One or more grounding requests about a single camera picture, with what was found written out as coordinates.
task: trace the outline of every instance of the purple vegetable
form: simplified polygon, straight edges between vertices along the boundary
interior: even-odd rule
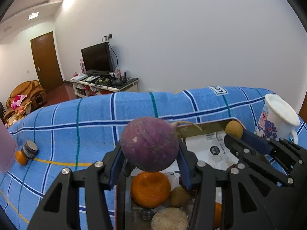
[[[120,144],[131,165],[146,172],[159,172],[170,166],[179,151],[176,127],[159,118],[141,117],[128,123]]]

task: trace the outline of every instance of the orange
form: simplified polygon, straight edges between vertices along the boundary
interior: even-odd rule
[[[222,205],[216,202],[215,211],[214,211],[213,229],[221,227],[221,222],[222,222]]]
[[[27,157],[21,152],[21,150],[16,152],[16,160],[21,165],[26,165],[28,162]]]
[[[171,184],[161,172],[141,172],[132,179],[132,199],[143,208],[156,208],[165,202],[171,192]]]

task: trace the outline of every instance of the brown leather sofa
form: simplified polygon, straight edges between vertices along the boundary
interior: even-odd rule
[[[6,106],[8,110],[3,117],[4,124],[6,124],[7,120],[15,113],[15,110],[10,106],[15,97],[20,94],[27,95],[21,105],[25,105],[26,102],[32,101],[32,111],[42,107],[47,102],[46,91],[42,86],[39,85],[37,80],[21,83],[12,91],[10,97],[7,100]]]

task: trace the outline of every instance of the television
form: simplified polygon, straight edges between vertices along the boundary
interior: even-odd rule
[[[81,53],[86,71],[114,71],[108,42],[84,48]]]

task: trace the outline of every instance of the brown door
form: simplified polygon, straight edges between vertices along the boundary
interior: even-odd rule
[[[53,33],[50,32],[32,39],[31,48],[40,85],[46,92],[48,93],[63,84]]]
[[[302,108],[300,109],[300,113],[299,113],[300,117],[307,122],[307,94],[306,97],[304,99]]]

